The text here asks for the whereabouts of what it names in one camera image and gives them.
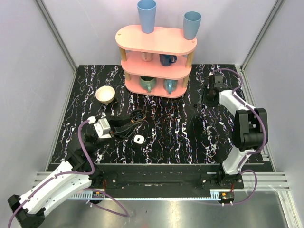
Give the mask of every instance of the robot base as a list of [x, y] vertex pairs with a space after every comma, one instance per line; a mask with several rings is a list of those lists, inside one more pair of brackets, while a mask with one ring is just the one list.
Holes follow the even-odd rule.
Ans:
[[244, 183], [241, 174], [229, 175], [224, 172], [220, 164], [216, 174], [202, 174], [201, 184], [203, 189], [243, 189]]
[[[15, 211], [20, 206], [19, 200], [19, 196], [17, 195], [12, 195], [8, 199], [8, 203], [12, 211]], [[16, 215], [16, 219], [18, 220], [22, 228], [37, 228], [44, 221], [43, 211], [44, 210], [41, 209], [36, 215], [31, 215], [28, 214], [26, 210], [21, 208], [21, 210]]]

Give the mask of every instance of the beige bowl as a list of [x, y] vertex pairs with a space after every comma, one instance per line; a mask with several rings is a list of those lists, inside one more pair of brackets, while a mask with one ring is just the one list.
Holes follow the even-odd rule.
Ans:
[[111, 86], [102, 86], [97, 89], [95, 96], [103, 104], [111, 103], [115, 98], [115, 90]]

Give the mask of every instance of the black marble surface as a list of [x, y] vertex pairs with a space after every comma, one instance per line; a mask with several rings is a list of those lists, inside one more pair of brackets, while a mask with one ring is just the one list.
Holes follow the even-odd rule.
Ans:
[[[80, 66], [69, 99], [51, 163], [59, 163], [66, 152], [73, 150], [72, 141], [79, 124], [88, 117], [124, 116], [134, 109], [146, 111], [146, 119], [128, 140], [115, 138], [105, 142], [97, 151], [96, 163], [220, 163], [232, 147], [233, 115], [223, 106], [195, 108], [203, 83], [210, 71], [217, 68], [234, 69], [234, 65], [193, 65], [187, 92], [178, 99], [139, 95], [129, 92], [124, 85], [121, 66]], [[223, 71], [225, 83], [234, 88], [239, 80]], [[95, 91], [101, 86], [112, 86], [115, 100], [101, 104]], [[83, 132], [94, 132], [91, 125]], [[135, 134], [145, 137], [138, 145]], [[262, 156], [252, 155], [249, 163], [262, 163]]]

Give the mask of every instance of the white wall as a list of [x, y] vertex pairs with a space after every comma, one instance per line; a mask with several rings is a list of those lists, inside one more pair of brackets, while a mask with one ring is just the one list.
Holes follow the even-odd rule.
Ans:
[[268, 112], [269, 145], [304, 224], [304, 1], [289, 0], [245, 69], [257, 106]]
[[[116, 32], [139, 24], [139, 0], [44, 0], [78, 65], [119, 64]], [[202, 21], [193, 63], [242, 64], [275, 0], [156, 0], [156, 26], [182, 28], [183, 15]]]
[[0, 227], [7, 227], [7, 199], [30, 190], [45, 169], [73, 71], [33, 0], [1, 1], [0, 30]]

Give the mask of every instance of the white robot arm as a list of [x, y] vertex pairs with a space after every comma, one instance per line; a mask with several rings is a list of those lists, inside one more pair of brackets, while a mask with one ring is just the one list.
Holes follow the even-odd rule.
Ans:
[[233, 93], [234, 91], [223, 83], [222, 74], [215, 73], [209, 75], [209, 85], [204, 86], [202, 99], [199, 101], [199, 104], [205, 106], [223, 105], [234, 116], [233, 147], [228, 157], [220, 164], [217, 174], [212, 176], [210, 181], [206, 181], [207, 178], [204, 179], [205, 188], [212, 188], [215, 185], [230, 188], [233, 183], [240, 180], [240, 171], [250, 155], [262, 147], [264, 140], [266, 143], [268, 141], [266, 110], [249, 105]]
[[[111, 116], [97, 121], [95, 117], [90, 117], [88, 121], [83, 122], [78, 129], [81, 148], [69, 152], [57, 169], [35, 188], [21, 196], [12, 195], [8, 199], [21, 227], [39, 227], [52, 210], [72, 195], [88, 187], [101, 186], [104, 173], [90, 158], [90, 155], [98, 149], [96, 145], [100, 140], [128, 137], [143, 119], [145, 114], [142, 109], [138, 109], [127, 117]], [[85, 123], [94, 124], [96, 134], [83, 143], [80, 130]]]

